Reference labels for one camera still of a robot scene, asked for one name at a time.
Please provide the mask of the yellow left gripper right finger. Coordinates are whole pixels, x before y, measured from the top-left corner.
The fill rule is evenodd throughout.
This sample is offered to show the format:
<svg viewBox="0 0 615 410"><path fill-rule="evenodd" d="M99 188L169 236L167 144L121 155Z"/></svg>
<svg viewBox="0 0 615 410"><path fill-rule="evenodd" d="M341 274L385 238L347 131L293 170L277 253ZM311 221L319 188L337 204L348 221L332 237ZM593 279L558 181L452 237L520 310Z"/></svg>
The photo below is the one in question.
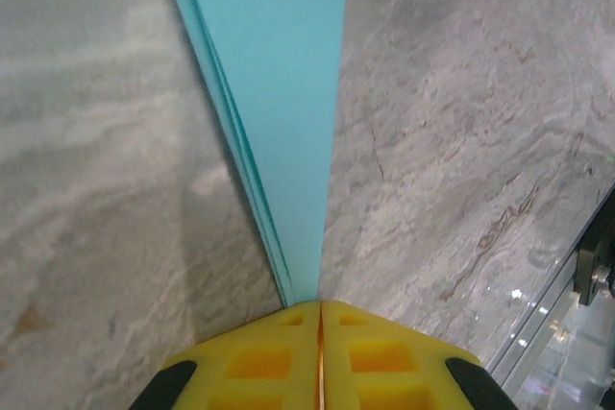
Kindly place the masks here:
<svg viewBox="0 0 615 410"><path fill-rule="evenodd" d="M477 357L342 301L321 303L326 409L514 409Z"/></svg>

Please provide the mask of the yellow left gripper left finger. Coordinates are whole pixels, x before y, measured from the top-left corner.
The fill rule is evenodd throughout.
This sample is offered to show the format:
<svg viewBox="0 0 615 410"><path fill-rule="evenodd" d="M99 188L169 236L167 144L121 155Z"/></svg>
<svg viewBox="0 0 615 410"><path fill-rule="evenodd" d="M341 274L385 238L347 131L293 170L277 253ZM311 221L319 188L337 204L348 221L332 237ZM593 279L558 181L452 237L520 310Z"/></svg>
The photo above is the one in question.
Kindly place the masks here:
<svg viewBox="0 0 615 410"><path fill-rule="evenodd" d="M138 409L317 409L321 307L303 302L166 360Z"/></svg>

